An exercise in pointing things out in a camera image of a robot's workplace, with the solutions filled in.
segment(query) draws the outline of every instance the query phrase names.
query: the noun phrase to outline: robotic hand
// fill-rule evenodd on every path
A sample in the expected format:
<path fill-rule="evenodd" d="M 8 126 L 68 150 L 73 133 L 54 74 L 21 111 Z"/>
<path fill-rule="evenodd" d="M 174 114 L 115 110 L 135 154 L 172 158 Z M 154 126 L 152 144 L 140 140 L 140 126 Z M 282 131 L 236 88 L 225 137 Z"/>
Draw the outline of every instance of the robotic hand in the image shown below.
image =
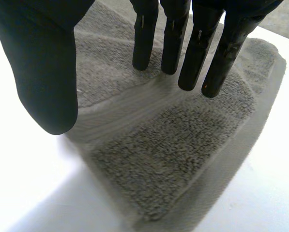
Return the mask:
<path fill-rule="evenodd" d="M 130 0 L 137 13 L 133 66 L 147 68 L 158 16 L 158 0 Z M 283 0 L 192 0 L 193 31 L 179 77 L 179 87 L 194 89 L 215 30 L 224 10 L 225 26 L 202 86 L 202 93 L 215 97 L 229 73 L 246 37 Z M 167 16 L 162 71 L 174 74 L 178 67 L 190 0 L 160 0 Z"/>
<path fill-rule="evenodd" d="M 130 0 L 137 13 L 133 65 L 148 66 L 158 0 Z M 219 19 L 225 27 L 203 84 L 217 95 L 246 36 L 283 0 L 193 0 L 194 28 L 179 86 L 192 90 L 206 58 Z M 48 133 L 62 134 L 77 118 L 74 26 L 94 0 L 0 0 L 0 40 L 11 64 L 19 99 Z M 162 70 L 175 73 L 188 20 L 190 0 L 161 0 L 167 23 Z"/>

